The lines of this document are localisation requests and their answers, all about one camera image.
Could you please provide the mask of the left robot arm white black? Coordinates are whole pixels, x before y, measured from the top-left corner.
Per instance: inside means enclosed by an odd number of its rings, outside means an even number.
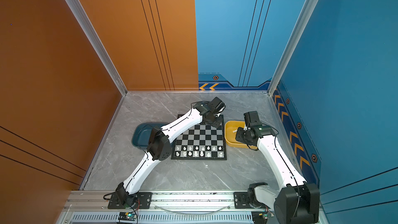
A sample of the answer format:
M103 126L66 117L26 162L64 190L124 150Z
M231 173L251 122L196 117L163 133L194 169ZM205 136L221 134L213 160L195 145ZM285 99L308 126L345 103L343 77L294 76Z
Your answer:
M178 136L200 123L213 127L219 126L221 124L220 114L225 106L218 97L211 101L195 102L182 117L160 128L152 128L147 150L141 162L115 190L121 207L132 208L134 206L138 201L137 194L143 182L157 164L172 154L172 143Z

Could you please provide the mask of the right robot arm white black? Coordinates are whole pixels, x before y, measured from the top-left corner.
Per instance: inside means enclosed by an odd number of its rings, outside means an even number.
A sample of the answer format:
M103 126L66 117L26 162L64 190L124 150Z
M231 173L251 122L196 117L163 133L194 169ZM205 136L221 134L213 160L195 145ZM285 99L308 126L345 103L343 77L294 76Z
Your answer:
M266 183L254 183L248 188L249 204L254 208L273 211L280 224L315 224L319 221L320 191L309 183L293 166L278 141L278 131L260 121L256 111L244 113L245 126L237 129L235 139L255 146L269 163L279 191Z

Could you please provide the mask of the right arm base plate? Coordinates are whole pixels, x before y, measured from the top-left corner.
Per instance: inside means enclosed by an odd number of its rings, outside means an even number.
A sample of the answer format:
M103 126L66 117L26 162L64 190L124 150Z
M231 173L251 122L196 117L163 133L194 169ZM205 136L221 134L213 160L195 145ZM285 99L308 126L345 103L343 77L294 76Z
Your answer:
M275 198L266 195L265 200L259 201L254 192L235 192L234 206L237 209L252 208L252 209L273 209Z

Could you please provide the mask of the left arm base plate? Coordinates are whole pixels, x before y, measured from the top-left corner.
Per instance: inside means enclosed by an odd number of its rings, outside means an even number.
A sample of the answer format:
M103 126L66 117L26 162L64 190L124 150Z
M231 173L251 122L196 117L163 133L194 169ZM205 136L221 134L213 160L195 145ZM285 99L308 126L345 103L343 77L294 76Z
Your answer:
M117 194L112 192L108 200L108 209L149 209L152 199L151 192L138 192L136 198L130 204L122 203Z

